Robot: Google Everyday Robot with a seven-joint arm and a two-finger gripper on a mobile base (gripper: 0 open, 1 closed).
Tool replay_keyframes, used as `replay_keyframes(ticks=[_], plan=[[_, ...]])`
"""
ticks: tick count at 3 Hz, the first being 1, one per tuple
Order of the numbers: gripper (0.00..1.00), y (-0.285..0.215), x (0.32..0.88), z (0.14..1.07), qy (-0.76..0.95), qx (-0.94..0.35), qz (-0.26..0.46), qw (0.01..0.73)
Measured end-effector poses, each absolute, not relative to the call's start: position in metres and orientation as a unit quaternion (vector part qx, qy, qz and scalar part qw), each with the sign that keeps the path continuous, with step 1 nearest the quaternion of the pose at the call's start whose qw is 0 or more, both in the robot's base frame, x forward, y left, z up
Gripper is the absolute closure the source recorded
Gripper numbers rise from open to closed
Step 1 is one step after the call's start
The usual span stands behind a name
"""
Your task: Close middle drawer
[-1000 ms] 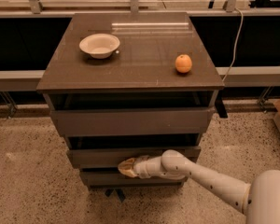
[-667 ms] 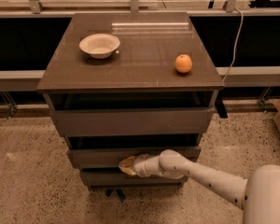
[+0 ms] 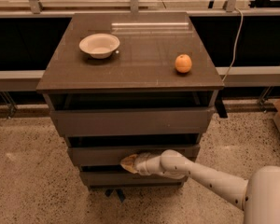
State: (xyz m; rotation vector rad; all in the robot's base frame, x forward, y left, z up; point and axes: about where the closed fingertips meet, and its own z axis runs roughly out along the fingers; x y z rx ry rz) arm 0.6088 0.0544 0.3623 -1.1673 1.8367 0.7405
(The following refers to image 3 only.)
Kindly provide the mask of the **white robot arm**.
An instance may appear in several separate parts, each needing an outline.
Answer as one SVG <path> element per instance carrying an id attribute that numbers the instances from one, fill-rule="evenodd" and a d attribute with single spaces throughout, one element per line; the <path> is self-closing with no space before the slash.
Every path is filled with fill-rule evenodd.
<path id="1" fill-rule="evenodd" d="M 244 224 L 280 224 L 280 167 L 265 166 L 245 180 L 190 161 L 174 150 L 132 154 L 120 165 L 132 174 L 188 176 L 244 212 Z"/>

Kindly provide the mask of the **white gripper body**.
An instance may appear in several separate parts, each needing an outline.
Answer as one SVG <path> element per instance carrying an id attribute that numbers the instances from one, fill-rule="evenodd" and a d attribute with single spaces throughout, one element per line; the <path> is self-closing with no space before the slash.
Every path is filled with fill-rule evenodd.
<path id="1" fill-rule="evenodd" d="M 161 155 L 141 153 L 134 161 L 134 170 L 140 175 L 164 175 L 165 170 L 161 166 Z"/>

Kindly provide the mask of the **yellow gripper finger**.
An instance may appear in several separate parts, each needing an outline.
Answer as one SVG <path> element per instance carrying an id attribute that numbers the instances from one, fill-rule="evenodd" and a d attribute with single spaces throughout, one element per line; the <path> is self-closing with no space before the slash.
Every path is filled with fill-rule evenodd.
<path id="1" fill-rule="evenodd" d="M 132 154 L 128 157 L 125 157 L 124 159 L 121 160 L 120 164 L 121 165 L 134 165 L 135 160 L 137 159 L 138 155 L 137 154 Z"/>
<path id="2" fill-rule="evenodd" d="M 130 173 L 132 173 L 132 174 L 137 174 L 137 171 L 134 169 L 134 167 L 133 167 L 132 164 L 124 164 L 124 163 L 122 163 L 122 164 L 121 164 L 121 167 L 122 167 L 124 170 L 126 170 L 126 171 L 128 171 L 128 172 L 130 172 Z"/>

